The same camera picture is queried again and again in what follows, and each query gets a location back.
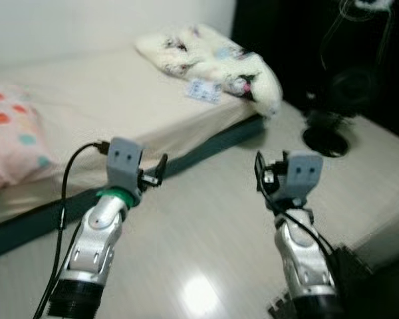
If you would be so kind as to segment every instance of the dark bed frame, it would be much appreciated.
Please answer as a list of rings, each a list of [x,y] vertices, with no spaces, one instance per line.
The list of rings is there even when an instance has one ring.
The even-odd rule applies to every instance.
[[[211,137],[187,155],[169,161],[165,177],[177,174],[198,162],[264,131],[263,118],[252,116]],[[83,191],[67,199],[68,222],[80,219],[95,202],[97,189]],[[56,229],[60,200],[36,207],[0,223],[0,255]]]

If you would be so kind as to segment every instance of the white floor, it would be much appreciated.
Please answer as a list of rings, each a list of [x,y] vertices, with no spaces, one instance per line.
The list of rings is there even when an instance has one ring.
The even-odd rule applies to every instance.
[[[350,153],[326,159],[309,197],[315,226],[357,245],[399,213],[399,139],[364,118]],[[268,318],[285,287],[273,215],[255,192],[253,164],[304,149],[303,118],[286,105],[266,134],[147,192],[130,212],[97,318]],[[70,237],[72,225],[66,234]],[[0,318],[30,318],[47,283],[56,234],[0,257]]]

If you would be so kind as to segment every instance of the black cylinder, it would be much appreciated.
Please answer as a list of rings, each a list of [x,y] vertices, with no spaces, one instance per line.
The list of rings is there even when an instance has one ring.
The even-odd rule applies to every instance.
[[[340,300],[331,294],[293,299],[298,319],[342,319]]]
[[[49,316],[93,319],[104,287],[91,282],[60,280],[50,298]]]

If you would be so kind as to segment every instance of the bed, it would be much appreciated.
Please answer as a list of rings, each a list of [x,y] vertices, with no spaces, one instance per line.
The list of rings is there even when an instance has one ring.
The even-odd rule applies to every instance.
[[[228,94],[217,105],[188,98],[186,82],[158,72],[132,47],[0,70],[1,83],[29,92],[56,168],[52,177],[0,191],[0,254],[54,228],[63,170],[82,144],[130,138],[146,148],[144,169],[167,153],[169,176],[263,131],[246,101]],[[105,160],[94,150],[77,158],[68,180],[70,220],[106,183]]]

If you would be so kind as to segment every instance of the white blanket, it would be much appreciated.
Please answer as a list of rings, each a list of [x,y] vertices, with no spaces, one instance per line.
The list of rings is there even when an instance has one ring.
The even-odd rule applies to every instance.
[[[281,106],[281,85],[261,56],[205,25],[172,35],[146,35],[135,46],[165,73],[220,83],[226,92],[247,99],[263,116],[271,117]]]

